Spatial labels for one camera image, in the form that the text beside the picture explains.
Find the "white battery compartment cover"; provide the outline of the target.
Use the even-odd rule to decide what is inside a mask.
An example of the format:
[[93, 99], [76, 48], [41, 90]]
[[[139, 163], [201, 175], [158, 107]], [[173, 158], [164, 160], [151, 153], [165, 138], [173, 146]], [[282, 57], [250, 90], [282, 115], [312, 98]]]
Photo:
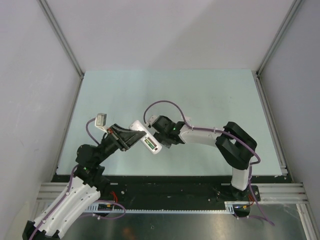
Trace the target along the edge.
[[182, 116], [181, 115], [181, 120], [183, 120], [183, 121], [187, 121], [187, 122], [190, 122], [192, 119], [191, 119], [191, 117], [189, 117], [189, 116]]

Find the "white remote control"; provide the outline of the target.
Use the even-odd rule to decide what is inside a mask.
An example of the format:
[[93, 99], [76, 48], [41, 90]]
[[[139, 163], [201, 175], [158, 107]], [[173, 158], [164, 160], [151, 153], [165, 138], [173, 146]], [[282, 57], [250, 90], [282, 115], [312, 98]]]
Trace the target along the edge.
[[[147, 128], [139, 120], [134, 121], [129, 126], [129, 129], [134, 131], [145, 132], [145, 136], [141, 138], [140, 141], [153, 155], [158, 154], [162, 150], [161, 144], [155, 139], [155, 137], [147, 130]], [[157, 147], [154, 150], [151, 150], [148, 146], [146, 146], [144, 139], [147, 137], [149, 137], [157, 145]]]

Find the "green AAA battery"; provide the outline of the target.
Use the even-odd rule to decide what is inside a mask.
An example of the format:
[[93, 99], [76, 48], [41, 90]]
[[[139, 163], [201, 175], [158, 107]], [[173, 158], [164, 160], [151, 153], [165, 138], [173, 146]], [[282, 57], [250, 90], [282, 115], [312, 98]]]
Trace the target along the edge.
[[149, 137], [146, 137], [143, 141], [152, 151], [157, 147], [157, 145]]

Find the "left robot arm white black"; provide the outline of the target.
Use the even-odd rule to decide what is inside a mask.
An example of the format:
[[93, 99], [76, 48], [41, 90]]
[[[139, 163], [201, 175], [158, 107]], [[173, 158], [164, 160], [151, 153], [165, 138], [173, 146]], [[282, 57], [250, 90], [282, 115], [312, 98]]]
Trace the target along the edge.
[[77, 218], [98, 199], [110, 196], [110, 181], [101, 163], [117, 150], [125, 152], [148, 134], [138, 120], [129, 129], [113, 124], [105, 128], [98, 145], [83, 144], [76, 153], [77, 165], [69, 182], [53, 203], [36, 219], [28, 221], [24, 240], [60, 240]]

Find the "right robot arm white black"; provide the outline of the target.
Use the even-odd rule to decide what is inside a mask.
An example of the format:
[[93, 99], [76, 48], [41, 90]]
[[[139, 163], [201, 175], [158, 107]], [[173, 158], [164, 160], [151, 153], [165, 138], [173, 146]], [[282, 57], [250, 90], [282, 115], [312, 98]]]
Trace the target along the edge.
[[248, 196], [252, 157], [257, 142], [235, 122], [229, 121], [223, 130], [190, 128], [183, 121], [173, 122], [163, 115], [153, 115], [147, 122], [148, 127], [155, 130], [155, 139], [167, 148], [180, 144], [216, 147], [232, 167], [231, 183], [227, 190], [220, 190], [220, 194], [229, 200], [237, 201], [242, 201]]

